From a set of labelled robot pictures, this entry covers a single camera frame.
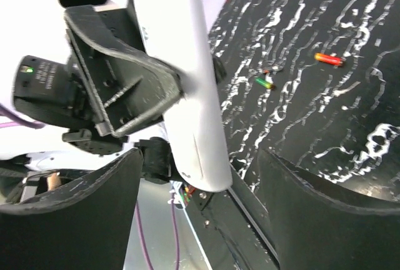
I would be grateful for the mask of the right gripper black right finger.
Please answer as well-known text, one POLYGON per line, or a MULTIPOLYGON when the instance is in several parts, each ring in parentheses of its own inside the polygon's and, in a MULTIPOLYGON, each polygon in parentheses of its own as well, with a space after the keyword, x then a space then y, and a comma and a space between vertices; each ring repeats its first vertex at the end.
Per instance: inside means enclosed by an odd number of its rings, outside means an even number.
POLYGON ((399 204, 338 186, 259 150, 281 269, 399 269, 399 204))

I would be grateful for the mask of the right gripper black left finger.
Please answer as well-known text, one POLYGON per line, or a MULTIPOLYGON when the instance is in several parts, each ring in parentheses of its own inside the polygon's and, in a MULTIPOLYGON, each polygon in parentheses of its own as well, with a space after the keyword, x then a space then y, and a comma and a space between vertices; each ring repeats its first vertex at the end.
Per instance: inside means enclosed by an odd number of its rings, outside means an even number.
POLYGON ((142 166, 132 149, 53 191, 1 205, 1 269, 122 269, 142 166))

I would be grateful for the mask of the white remote control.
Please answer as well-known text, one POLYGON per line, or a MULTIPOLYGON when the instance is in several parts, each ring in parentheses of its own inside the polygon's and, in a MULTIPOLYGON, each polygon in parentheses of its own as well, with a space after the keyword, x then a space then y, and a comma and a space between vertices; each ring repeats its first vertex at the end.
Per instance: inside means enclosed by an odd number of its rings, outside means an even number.
POLYGON ((176 167, 195 188, 220 192, 232 184, 202 0, 174 0, 182 44, 168 62, 179 69, 182 99, 164 114, 176 167))

